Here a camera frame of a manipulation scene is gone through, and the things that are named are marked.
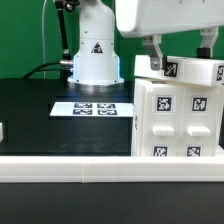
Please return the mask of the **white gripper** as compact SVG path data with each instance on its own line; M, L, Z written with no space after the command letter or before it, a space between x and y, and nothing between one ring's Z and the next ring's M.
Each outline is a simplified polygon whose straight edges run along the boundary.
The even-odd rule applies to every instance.
M219 34L215 26L224 25L224 0L115 0L115 14L124 37L145 36L142 44L150 57L150 67L159 71L165 69L167 57L160 49L162 36L157 34L202 29L197 57L213 57Z

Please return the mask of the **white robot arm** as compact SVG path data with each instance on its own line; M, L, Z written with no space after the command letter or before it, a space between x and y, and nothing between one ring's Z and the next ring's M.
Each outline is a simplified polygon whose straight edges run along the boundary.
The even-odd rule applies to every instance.
M212 56L218 28L224 26L224 0L115 0L114 9L101 0L81 0L79 25L71 83L109 86L122 81L115 30L126 38L140 38L147 49L135 57L137 76L206 86L223 82L224 63ZM162 54L162 35L191 30L202 36L195 59Z

